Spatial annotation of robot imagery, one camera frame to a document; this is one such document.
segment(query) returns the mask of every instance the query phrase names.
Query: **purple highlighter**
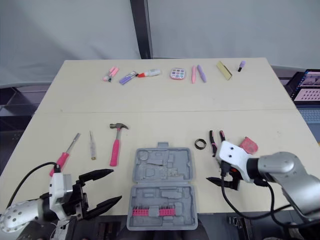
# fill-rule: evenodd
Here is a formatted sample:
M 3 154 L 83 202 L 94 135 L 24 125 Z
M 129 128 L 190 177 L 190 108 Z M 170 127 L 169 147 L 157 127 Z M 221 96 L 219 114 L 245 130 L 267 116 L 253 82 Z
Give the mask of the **purple highlighter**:
M 196 66 L 196 69 L 198 69 L 198 72 L 200 74 L 200 78 L 202 79 L 202 81 L 204 83 L 206 83 L 207 82 L 206 75 L 205 75 L 204 71 L 202 71 L 201 66 L 200 65 Z
M 124 78 L 122 78 L 119 83 L 124 85 L 126 84 L 127 82 L 129 82 L 131 79 L 133 79 L 135 76 L 137 76 L 138 73 L 136 71 L 132 71 L 130 72 L 127 76 L 125 76 Z

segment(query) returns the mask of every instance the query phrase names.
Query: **yellow sticky note pad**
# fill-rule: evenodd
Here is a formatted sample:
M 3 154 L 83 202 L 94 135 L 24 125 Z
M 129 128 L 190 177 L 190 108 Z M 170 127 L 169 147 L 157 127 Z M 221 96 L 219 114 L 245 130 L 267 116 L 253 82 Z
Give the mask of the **yellow sticky note pad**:
M 225 79 L 227 79 L 227 80 L 231 79 L 231 77 L 232 77 L 231 72 L 228 70 L 228 68 L 221 61 L 219 61 L 216 64 L 216 67 L 220 70 L 220 72 L 223 74 Z

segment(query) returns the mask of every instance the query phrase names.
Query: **gray wall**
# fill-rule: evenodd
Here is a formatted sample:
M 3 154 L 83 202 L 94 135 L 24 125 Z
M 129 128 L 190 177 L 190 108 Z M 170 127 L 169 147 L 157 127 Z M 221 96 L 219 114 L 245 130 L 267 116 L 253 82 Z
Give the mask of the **gray wall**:
M 129 0 L 0 0 L 0 87 L 50 83 L 78 59 L 140 59 Z
M 266 57 L 320 68 L 320 0 L 148 0 L 156 58 Z

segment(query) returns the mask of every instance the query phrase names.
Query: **laptop keyboard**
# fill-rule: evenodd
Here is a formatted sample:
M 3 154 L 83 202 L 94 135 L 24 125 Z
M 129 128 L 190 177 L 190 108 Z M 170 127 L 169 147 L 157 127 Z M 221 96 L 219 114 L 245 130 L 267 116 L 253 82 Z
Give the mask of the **laptop keyboard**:
M 320 108 L 299 109 L 299 111 L 307 124 L 320 124 Z

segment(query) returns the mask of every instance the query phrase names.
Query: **purple marker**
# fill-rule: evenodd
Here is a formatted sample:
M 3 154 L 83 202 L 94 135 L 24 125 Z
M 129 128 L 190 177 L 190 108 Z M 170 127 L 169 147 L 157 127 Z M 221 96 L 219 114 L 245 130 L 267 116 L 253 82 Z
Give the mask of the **purple marker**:
M 127 82 L 129 82 L 131 79 L 133 79 L 135 76 L 137 76 L 137 72 L 136 71 L 132 71 L 130 72 L 127 76 L 125 76 L 124 78 L 122 78 L 119 83 L 124 85 L 126 84 Z
M 238 72 L 241 71 L 241 69 L 246 65 L 246 61 L 241 61 L 240 62 L 240 66 L 239 66 L 239 69 L 238 69 Z
M 202 79 L 202 81 L 204 83 L 206 83 L 207 82 L 206 75 L 205 75 L 204 71 L 202 71 L 201 66 L 200 65 L 196 66 L 196 69 L 198 69 L 198 72 L 199 72 L 199 75 L 200 75 L 200 78 Z

